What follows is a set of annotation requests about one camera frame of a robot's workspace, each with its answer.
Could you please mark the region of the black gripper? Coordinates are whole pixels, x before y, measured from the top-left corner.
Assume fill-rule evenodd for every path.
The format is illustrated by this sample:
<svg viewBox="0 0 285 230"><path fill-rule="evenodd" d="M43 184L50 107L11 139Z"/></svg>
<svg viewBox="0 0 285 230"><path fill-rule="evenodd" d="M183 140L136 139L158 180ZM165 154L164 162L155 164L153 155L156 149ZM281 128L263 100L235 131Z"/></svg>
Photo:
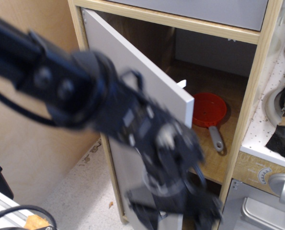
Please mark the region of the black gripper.
<svg viewBox="0 0 285 230"><path fill-rule="evenodd" d="M148 230L158 229L161 212L190 216L195 230L211 230L222 219L222 202L207 187L206 179L187 178L180 191L173 195L155 195L143 185L128 190L125 196L138 220Z"/></svg>

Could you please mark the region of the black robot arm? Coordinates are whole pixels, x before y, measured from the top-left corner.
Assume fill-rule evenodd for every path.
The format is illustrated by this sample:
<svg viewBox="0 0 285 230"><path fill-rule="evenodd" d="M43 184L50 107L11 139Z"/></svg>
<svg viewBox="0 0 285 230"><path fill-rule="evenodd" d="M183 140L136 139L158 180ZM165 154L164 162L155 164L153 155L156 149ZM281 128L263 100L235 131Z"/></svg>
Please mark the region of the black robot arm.
<svg viewBox="0 0 285 230"><path fill-rule="evenodd" d="M111 60L96 51L65 53L38 34L24 34L0 19L0 76L47 105L51 119L34 114L0 93L14 111L51 127L90 126L135 148L144 163L144 185L126 193L130 208L149 230L168 214L194 218L209 230L220 220L221 201L206 191L198 163L203 151L194 131L137 87L118 76Z"/></svg>

